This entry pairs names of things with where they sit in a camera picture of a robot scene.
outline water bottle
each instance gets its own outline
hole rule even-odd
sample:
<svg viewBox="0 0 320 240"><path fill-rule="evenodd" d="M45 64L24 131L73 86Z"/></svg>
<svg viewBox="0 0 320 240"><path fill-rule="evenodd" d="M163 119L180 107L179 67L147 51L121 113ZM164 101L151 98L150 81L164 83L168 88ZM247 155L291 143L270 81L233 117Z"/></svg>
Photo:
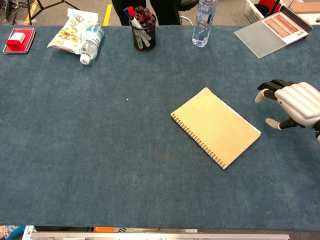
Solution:
<svg viewBox="0 0 320 240"><path fill-rule="evenodd" d="M192 42L198 47L204 47L209 38L218 0L200 0L196 13Z"/></svg>
<svg viewBox="0 0 320 240"><path fill-rule="evenodd" d="M83 44L80 50L80 62L87 65L98 54L98 48L104 31L99 24L89 26L83 35Z"/></svg>

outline yellow floor tape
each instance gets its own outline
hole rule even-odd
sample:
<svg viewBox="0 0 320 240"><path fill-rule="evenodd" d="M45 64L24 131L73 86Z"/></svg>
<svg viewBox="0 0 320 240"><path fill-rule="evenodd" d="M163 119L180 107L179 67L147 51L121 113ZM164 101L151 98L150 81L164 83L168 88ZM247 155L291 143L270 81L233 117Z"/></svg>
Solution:
<svg viewBox="0 0 320 240"><path fill-rule="evenodd" d="M34 14L36 7L37 7L37 0L34 1L34 3L32 4L32 7L30 8L30 15L32 17L32 15ZM24 20L23 25L28 25L29 24L29 14L28 16L26 16L26 19Z"/></svg>
<svg viewBox="0 0 320 240"><path fill-rule="evenodd" d="M108 6L106 7L106 11L105 11L103 26L108 26L108 24L109 24L111 9L112 9L112 4L108 4Z"/></svg>

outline pen holder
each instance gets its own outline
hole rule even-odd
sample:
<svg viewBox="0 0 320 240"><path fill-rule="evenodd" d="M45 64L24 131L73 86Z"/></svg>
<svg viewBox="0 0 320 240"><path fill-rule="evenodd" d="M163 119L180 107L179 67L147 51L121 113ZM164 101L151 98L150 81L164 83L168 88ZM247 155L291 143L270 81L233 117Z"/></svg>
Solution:
<svg viewBox="0 0 320 240"><path fill-rule="evenodd" d="M152 16L154 17L153 24L145 28L135 27L131 21L129 21L133 35L134 48L140 52L149 52L156 46L157 18L154 14Z"/></svg>

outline robotic hand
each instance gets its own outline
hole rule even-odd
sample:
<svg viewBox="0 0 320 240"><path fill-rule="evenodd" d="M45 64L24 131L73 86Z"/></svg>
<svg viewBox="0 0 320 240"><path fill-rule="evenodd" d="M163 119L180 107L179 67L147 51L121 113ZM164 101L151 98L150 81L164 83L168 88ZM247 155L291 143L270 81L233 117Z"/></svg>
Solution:
<svg viewBox="0 0 320 240"><path fill-rule="evenodd" d="M289 119L278 122L267 118L265 122L278 130L300 126L315 129L315 137L320 142L320 92L306 82L295 83L274 79L264 82L255 97L258 104L264 98L277 101L289 115Z"/></svg>

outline black pants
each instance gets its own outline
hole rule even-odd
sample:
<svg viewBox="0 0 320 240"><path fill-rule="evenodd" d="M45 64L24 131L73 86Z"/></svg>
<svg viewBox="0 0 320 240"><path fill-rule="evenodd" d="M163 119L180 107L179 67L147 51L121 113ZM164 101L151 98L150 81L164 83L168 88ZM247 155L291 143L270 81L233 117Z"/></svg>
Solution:
<svg viewBox="0 0 320 240"><path fill-rule="evenodd" d="M180 19L178 9L181 0L150 0L150 3L155 11L159 25L179 25ZM138 6L146 7L146 0L112 0L113 7L118 15L121 25L129 25L128 18L124 13L124 9L133 6L135 9Z"/></svg>

